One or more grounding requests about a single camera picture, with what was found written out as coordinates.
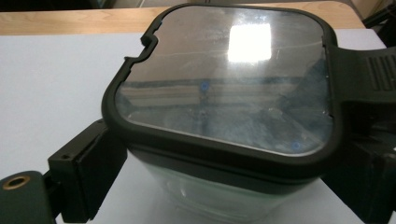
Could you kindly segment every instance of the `container lid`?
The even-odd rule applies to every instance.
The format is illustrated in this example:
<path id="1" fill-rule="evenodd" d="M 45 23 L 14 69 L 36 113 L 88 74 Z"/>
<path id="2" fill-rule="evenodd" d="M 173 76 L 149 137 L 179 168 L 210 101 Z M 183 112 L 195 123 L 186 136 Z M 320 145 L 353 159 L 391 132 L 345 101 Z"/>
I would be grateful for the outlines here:
<path id="1" fill-rule="evenodd" d="M 133 125 L 303 156 L 332 133 L 320 24 L 289 11 L 181 7 L 119 86 Z"/>

